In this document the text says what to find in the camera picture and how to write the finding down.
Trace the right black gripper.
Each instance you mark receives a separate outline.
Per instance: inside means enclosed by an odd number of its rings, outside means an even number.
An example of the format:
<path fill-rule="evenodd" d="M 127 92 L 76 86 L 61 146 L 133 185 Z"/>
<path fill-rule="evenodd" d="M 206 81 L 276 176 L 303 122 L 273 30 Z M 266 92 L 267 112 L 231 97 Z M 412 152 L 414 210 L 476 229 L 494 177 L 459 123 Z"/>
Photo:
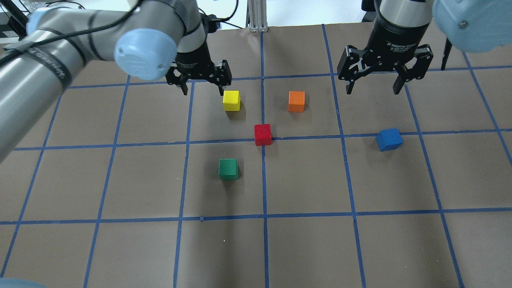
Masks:
<path fill-rule="evenodd" d="M 366 47 L 347 45 L 337 67 L 338 79 L 346 82 L 346 93 L 352 93 L 360 77 L 375 72 L 398 73 L 393 84 L 395 95 L 410 80 L 424 78 L 433 60 L 430 46 L 420 44 L 428 26 L 406 28 L 374 24 Z"/>

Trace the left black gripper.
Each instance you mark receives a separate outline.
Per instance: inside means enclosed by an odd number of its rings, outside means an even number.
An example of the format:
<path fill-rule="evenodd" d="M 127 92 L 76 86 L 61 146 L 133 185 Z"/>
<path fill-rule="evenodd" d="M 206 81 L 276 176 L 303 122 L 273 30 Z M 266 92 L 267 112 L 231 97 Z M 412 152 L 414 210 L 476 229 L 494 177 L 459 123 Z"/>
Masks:
<path fill-rule="evenodd" d="M 165 75 L 167 84 L 179 86 L 185 96 L 188 95 L 187 80 L 206 80 L 219 86 L 224 96 L 227 86 L 232 84 L 232 72 L 227 60 L 214 63 L 205 40 L 197 49 L 190 52 L 178 52 Z"/>

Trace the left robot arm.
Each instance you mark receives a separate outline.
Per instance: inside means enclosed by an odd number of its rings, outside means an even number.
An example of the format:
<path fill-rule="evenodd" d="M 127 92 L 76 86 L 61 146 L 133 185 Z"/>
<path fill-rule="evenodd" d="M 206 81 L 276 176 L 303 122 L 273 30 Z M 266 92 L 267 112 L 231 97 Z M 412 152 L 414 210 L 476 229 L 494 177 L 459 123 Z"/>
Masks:
<path fill-rule="evenodd" d="M 195 0 L 139 0 L 128 12 L 41 8 L 28 18 L 27 36 L 1 58 L 1 159 L 92 60 L 114 61 L 144 81 L 163 77 L 187 93 L 188 80 L 232 84 L 226 60 L 215 64 L 205 17 Z"/>

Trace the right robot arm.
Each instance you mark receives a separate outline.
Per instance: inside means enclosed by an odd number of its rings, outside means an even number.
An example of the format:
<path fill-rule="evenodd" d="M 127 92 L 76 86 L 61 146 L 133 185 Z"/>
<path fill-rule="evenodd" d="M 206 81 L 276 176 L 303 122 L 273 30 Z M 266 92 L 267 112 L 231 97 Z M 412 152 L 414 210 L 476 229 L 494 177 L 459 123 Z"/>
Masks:
<path fill-rule="evenodd" d="M 426 75 L 434 58 L 420 44 L 431 22 L 446 36 L 441 69 L 453 47 L 483 53 L 511 44 L 510 0 L 364 0 L 363 11 L 374 13 L 373 28 L 364 49 L 348 45 L 337 67 L 338 79 L 351 94 L 355 82 L 371 73 L 396 72 L 393 92 Z"/>

